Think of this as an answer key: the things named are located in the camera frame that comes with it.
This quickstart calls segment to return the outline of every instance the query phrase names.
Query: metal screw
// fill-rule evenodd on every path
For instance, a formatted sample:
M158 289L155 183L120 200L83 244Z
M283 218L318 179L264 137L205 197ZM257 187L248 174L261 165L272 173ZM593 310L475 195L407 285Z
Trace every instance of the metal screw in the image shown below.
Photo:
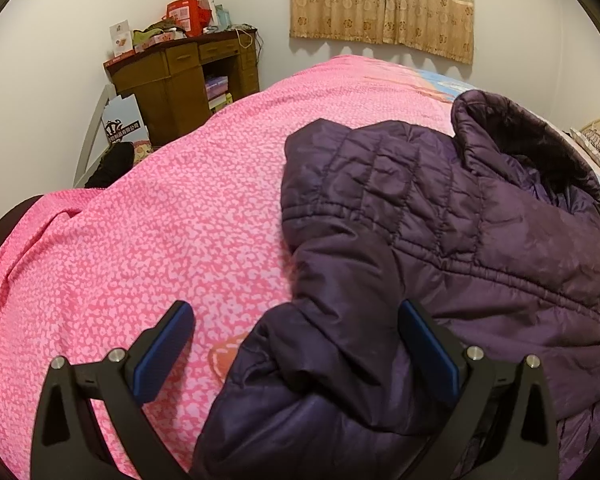
M466 355L471 361L479 361L484 357L484 350L479 346L469 346L466 349Z
M540 366L540 358L537 355L529 354L526 356L525 362L530 368L538 368Z
M51 367L54 370L59 370L60 368L62 368L64 366L65 362L66 362L66 359L64 357L62 357L61 355L59 355L58 357L54 357L54 359L51 361Z
M126 352L123 348L114 348L111 352L109 352L109 361L112 363L119 363L122 359L125 358Z

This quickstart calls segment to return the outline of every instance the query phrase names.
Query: pink patterned bedspread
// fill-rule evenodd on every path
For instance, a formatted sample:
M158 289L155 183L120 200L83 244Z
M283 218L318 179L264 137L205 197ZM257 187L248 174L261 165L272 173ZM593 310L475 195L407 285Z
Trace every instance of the pink patterned bedspread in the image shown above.
M286 136L318 118L352 127L402 120L450 134L451 99L438 83L337 57L229 106L109 189L40 199L0 248L0 455L14 474L29 477L50 360L78 364L128 348L174 300L192 305L196 332L145 412L188 468L227 355L289 298L279 227ZM134 475L100 403L96 414L117 463Z

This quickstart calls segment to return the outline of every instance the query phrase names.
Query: purple puffer jacket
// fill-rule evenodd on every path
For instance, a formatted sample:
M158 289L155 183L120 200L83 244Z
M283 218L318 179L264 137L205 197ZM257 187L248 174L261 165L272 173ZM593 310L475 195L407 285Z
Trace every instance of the purple puffer jacket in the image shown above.
M600 186L506 98L466 92L452 122L453 139L325 120L288 138L294 299L240 347L194 478L398 478L448 416L398 337L405 298L491 358L538 354L560 478L582 462L600 435Z

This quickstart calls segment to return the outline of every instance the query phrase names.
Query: red box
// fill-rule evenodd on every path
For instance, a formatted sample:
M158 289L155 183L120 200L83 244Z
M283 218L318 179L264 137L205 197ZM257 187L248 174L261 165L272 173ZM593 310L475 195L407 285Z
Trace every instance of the red box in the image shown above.
M198 8L198 17L200 18L200 27L205 28L211 22L211 11L209 9Z
M190 38L202 34L198 0L176 0L171 2L167 5L167 17L174 18L177 25L182 27Z

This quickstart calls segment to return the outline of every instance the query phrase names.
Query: blue clamp pad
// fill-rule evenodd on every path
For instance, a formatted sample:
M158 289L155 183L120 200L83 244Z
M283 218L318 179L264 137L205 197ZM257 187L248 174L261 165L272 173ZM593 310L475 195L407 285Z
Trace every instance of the blue clamp pad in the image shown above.
M152 402L158 396L195 325L190 304L176 301L158 324L142 332L129 349L125 375L140 405Z
M404 301L398 309L398 332L433 396L455 406L466 379L460 342L411 301Z

